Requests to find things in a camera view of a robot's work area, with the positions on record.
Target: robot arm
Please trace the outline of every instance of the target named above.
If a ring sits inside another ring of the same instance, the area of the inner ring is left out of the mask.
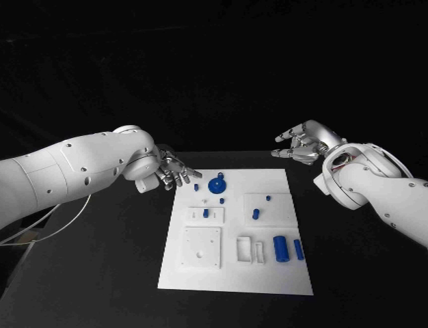
[[[273,156],[312,165],[325,155],[323,173],[315,183],[326,195],[352,210],[368,202],[381,219],[423,246],[428,247],[428,182],[402,173],[381,148],[348,143],[316,121],[307,121],[277,138],[293,138],[289,150]]]
[[[109,186],[123,175],[140,193],[173,187],[202,177],[172,152],[159,149],[137,126],[84,135],[32,154],[0,161],[0,229],[40,210],[77,200]]]

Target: blue object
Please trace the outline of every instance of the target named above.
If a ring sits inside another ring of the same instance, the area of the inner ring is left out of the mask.
[[[290,254],[289,254],[289,247],[286,246],[284,236],[274,237],[274,245],[276,245],[277,262],[289,262]]]
[[[257,208],[254,209],[254,216],[253,219],[257,220],[258,219],[258,215],[261,214],[261,210]]]
[[[222,193],[227,190],[227,182],[224,181],[224,174],[221,172],[218,177],[209,181],[208,188],[212,193]]]
[[[302,243],[299,239],[296,239],[296,255],[299,256],[299,260],[305,260]]]

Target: table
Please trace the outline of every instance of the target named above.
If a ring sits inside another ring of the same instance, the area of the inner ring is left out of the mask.
[[[0,302],[0,327],[346,327],[428,323],[427,250],[371,205],[342,207],[312,167],[264,152],[179,153],[197,169],[284,168],[315,296],[159,290],[175,190],[119,178],[71,227],[37,243]],[[55,211],[45,233],[86,198]]]

